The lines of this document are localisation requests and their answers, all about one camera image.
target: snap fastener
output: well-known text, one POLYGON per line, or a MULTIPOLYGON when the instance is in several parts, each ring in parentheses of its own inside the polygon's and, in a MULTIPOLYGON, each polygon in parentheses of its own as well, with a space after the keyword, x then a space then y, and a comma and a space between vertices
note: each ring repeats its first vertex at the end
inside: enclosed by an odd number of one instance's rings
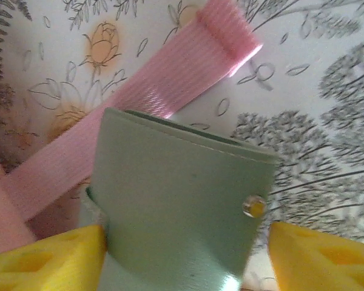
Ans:
POLYGON ((243 213, 249 217, 258 218, 264 215, 266 203, 262 197, 249 196, 243 203, 243 213))

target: green leather flap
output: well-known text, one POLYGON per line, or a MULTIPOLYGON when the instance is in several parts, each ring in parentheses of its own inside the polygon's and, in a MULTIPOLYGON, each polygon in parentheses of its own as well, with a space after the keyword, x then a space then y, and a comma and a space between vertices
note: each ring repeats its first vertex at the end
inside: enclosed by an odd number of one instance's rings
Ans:
POLYGON ((245 142, 107 109, 90 191, 109 218, 116 276, 130 274, 121 290, 237 290, 260 223, 242 205, 266 198, 275 160, 245 142))

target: floral wallpaper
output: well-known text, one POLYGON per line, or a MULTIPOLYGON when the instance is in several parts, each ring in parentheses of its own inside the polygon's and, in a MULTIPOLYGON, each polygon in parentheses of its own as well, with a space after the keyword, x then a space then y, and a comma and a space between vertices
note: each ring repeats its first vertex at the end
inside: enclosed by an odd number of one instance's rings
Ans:
MULTIPOLYGON (((280 154, 244 287, 277 290, 271 222, 364 242, 364 0, 237 2, 263 49, 172 119, 280 154)), ((204 3, 0 0, 6 171, 108 98, 204 3)), ((49 211, 69 221, 77 200, 49 211)))

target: pink fabric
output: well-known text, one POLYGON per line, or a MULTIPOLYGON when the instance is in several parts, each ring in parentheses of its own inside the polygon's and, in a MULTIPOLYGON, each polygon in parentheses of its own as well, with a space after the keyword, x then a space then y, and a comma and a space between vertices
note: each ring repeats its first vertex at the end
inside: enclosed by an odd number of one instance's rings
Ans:
POLYGON ((59 197, 26 225, 38 239, 74 229, 78 225, 79 193, 73 189, 59 197))
POLYGON ((104 104, 1 179, 21 221, 90 176, 106 107, 168 118, 260 49, 230 0, 209 0, 197 16, 104 104))
POLYGON ((0 185, 0 253, 35 241, 0 185))

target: pink ribbed strap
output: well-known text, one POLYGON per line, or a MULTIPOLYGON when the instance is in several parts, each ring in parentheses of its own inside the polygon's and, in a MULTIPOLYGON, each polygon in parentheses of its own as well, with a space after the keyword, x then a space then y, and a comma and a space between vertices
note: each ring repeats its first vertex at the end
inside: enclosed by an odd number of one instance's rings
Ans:
MULTIPOLYGON (((0 177, 4 171, 0 166, 0 177)), ((34 242, 35 237, 25 226, 0 184, 0 253, 34 242)))
POLYGON ((252 57, 261 45, 233 2, 209 0, 104 104, 7 175, 3 185, 24 221, 90 176, 104 109, 168 118, 252 57))

